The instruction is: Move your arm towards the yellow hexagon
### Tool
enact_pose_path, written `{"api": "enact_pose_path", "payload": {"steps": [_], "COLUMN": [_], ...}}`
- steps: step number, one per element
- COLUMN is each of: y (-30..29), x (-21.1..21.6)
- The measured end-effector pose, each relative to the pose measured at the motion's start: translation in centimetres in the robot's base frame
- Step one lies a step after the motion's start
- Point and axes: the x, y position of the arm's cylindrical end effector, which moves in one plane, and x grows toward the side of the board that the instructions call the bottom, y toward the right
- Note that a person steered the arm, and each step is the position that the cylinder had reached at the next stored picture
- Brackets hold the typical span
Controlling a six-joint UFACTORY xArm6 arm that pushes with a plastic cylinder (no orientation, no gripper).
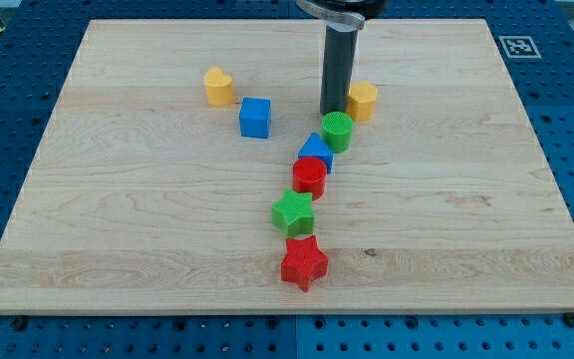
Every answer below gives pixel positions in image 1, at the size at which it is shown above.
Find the black robot arm flange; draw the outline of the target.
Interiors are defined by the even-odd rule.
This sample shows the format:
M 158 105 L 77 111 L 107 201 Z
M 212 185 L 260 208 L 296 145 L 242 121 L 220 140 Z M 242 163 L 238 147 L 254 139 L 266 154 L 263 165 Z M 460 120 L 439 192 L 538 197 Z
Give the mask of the black robot arm flange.
M 305 13 L 329 25 L 362 30 L 368 20 L 375 19 L 388 7 L 389 0 L 297 0 Z

